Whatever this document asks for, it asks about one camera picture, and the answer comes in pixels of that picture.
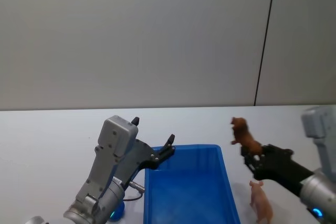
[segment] blue plastic bin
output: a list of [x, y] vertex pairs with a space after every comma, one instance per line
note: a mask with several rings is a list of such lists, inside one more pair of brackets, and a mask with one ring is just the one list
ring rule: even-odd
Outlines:
[[218, 145], [176, 146], [145, 188], [144, 224], [240, 223]]

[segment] toy pig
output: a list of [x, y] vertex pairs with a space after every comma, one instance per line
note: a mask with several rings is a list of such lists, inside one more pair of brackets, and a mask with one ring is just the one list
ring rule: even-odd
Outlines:
[[272, 206], [270, 205], [266, 197], [265, 192], [261, 188], [263, 185], [264, 185], [264, 182], [262, 181], [259, 181], [259, 183], [253, 183], [252, 181], [250, 181], [250, 186], [251, 186], [250, 206], [252, 207], [253, 204], [256, 205], [258, 224], [265, 218], [267, 220], [267, 224], [270, 224], [271, 219], [273, 217], [273, 210], [272, 210]]
[[252, 155], [260, 156], [263, 149], [261, 144], [255, 141], [249, 132], [246, 120], [244, 118], [232, 118], [231, 124], [233, 125], [233, 135], [235, 136], [235, 140], [231, 144], [240, 143], [243, 147], [248, 148], [249, 153]]

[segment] white table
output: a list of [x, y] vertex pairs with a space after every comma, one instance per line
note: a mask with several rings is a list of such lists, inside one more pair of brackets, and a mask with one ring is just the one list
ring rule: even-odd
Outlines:
[[[249, 206], [251, 172], [243, 164], [230, 120], [248, 120], [255, 139], [294, 150], [294, 160], [308, 169], [320, 166], [312, 140], [305, 138], [300, 114], [309, 106], [228, 108], [114, 109], [0, 112], [0, 223], [25, 223], [34, 215], [62, 216], [87, 178], [94, 147], [105, 119], [117, 114], [140, 117], [138, 138], [162, 145], [171, 133], [175, 144], [214, 143], [222, 148], [241, 223], [255, 223]], [[135, 179], [143, 184], [144, 172]], [[265, 181], [276, 223], [316, 224], [299, 199], [280, 185]], [[137, 192], [128, 189], [126, 197]], [[122, 224], [143, 223], [143, 199], [128, 202]]]

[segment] pink toy pig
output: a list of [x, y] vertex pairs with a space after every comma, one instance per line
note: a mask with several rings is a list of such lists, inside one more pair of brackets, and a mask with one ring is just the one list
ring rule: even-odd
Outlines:
[[251, 203], [250, 206], [252, 207], [253, 204], [256, 205], [257, 208], [257, 223], [259, 224], [263, 219], [266, 218], [267, 224], [270, 224], [271, 219], [273, 217], [273, 210], [272, 207], [266, 197], [265, 192], [262, 190], [262, 186], [264, 182], [259, 181], [259, 183], [253, 183], [250, 181], [251, 186]]

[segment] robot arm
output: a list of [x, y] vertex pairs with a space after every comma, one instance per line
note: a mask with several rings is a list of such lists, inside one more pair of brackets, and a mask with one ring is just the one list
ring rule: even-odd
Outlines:
[[244, 147], [241, 155], [254, 179], [271, 179], [300, 197], [307, 209], [323, 223], [336, 223], [336, 114], [335, 107], [321, 106], [302, 115], [307, 137], [318, 147], [322, 169], [310, 171], [291, 159], [293, 151], [263, 146], [258, 158]]
[[158, 152], [136, 139], [138, 123], [139, 118], [130, 123], [119, 116], [105, 120], [89, 177], [64, 218], [44, 222], [41, 217], [34, 217], [26, 224], [105, 224], [138, 172], [158, 168], [175, 152], [174, 135]]

